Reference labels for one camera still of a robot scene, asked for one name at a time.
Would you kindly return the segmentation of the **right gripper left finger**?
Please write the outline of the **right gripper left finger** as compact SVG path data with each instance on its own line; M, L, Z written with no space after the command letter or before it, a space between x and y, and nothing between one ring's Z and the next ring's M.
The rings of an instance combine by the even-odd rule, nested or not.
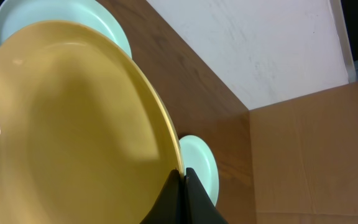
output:
M185 223L183 181L178 170L171 170L150 212L141 224Z

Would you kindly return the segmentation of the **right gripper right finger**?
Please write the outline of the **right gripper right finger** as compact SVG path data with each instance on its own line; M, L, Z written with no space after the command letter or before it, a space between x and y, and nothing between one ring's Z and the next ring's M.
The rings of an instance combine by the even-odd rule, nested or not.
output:
M185 176L186 222L190 224L227 224L206 193L196 172L186 168Z

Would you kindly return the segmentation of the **light blue plate front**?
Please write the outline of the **light blue plate front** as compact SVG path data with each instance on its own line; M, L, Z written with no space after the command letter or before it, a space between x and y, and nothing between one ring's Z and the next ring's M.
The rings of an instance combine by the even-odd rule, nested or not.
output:
M216 206L219 197L218 167L209 146L198 136L187 135L179 140L185 168L192 168L209 199Z

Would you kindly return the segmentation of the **light blue plate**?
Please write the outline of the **light blue plate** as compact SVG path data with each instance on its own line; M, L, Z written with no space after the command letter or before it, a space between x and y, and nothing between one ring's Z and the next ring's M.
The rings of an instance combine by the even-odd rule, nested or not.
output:
M179 140L185 168L192 168L209 199L216 206L219 197L218 167L209 146L198 136L187 135Z
M114 16L95 0L5 0L0 5L0 46L13 33L40 21L70 21L110 38L128 56L129 41Z

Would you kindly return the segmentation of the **yellow plate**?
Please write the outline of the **yellow plate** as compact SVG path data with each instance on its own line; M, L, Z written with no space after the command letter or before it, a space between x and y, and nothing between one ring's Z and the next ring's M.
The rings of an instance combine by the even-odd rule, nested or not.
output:
M113 41L45 21L0 47L0 223L139 223L172 170L170 116Z

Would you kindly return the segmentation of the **light blue plate back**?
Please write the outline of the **light blue plate back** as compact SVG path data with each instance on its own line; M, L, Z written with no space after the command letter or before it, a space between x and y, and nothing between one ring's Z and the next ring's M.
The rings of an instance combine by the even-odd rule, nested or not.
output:
M128 56L129 41L114 16L95 0L5 0L0 5L0 46L13 33L40 21L70 21L110 38Z

